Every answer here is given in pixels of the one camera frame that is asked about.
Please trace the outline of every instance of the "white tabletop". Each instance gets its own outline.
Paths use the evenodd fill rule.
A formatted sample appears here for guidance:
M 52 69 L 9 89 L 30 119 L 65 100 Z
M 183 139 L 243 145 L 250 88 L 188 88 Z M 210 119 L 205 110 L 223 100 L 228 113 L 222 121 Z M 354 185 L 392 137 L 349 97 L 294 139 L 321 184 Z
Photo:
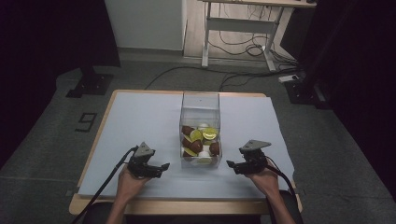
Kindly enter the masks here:
M 216 170 L 182 169 L 179 119 L 182 94 L 119 91 L 109 110 L 90 165 L 78 194 L 93 195 L 125 152 L 143 141 L 156 150 L 148 164 L 170 162 L 161 178 L 150 180 L 138 197 L 153 199 L 253 199 L 264 197 L 243 175 L 236 175 L 226 161 L 244 161 L 239 152 L 249 139 L 271 142 L 263 149 L 292 180 L 294 167 L 279 129 L 269 97 L 220 95 L 223 158 Z M 114 196 L 116 174 L 102 192 Z M 281 189 L 288 186 L 279 178 Z

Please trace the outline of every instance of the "brown object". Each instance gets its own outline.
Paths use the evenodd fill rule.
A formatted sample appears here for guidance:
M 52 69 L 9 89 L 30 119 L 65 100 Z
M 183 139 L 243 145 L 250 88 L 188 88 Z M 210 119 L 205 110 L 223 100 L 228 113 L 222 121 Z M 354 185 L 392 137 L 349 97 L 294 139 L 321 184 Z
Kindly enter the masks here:
M 191 143 L 189 147 L 189 149 L 191 149 L 191 151 L 195 152 L 196 154 L 200 153 L 203 148 L 204 145 L 202 145 L 202 141 L 199 139 Z
M 184 134 L 186 134 L 187 136 L 190 136 L 190 133 L 192 132 L 192 131 L 194 131 L 195 129 L 193 129 L 192 127 L 190 127 L 190 126 L 183 126 L 182 128 L 181 128 L 181 132 L 182 133 L 184 133 Z
M 183 138 L 181 145 L 183 145 L 183 147 L 190 148 L 191 142 L 187 138 Z
M 183 152 L 183 158 L 185 161 L 192 161 L 192 155 L 190 155 L 186 151 Z
M 215 143 L 210 144 L 209 150 L 210 150 L 210 152 L 213 155 L 218 156 L 220 154 L 220 144 L 219 144 L 219 142 L 215 142 Z

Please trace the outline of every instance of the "black curtain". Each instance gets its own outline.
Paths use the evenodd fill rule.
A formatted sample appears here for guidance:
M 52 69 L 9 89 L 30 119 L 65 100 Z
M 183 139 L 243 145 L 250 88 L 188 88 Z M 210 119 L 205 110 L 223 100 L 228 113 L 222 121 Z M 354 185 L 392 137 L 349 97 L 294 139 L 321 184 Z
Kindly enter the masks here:
M 103 0 L 0 3 L 0 165 L 40 117 L 56 77 L 82 65 L 120 66 Z
M 394 27 L 394 1 L 320 1 L 301 63 L 396 200 Z

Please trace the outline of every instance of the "clear plastic box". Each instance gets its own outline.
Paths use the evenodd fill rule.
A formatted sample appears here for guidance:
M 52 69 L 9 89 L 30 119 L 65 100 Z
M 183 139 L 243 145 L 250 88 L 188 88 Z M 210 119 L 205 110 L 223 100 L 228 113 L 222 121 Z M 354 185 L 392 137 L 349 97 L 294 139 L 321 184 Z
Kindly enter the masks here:
M 184 91 L 180 113 L 183 168 L 217 168 L 221 161 L 218 92 Z

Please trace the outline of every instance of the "wall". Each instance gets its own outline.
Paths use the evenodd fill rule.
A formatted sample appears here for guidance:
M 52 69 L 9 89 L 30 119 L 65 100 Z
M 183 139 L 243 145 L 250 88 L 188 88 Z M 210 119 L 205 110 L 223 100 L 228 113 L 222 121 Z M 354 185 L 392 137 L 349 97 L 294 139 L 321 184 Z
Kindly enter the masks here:
M 119 48 L 182 50 L 186 0 L 106 0 Z

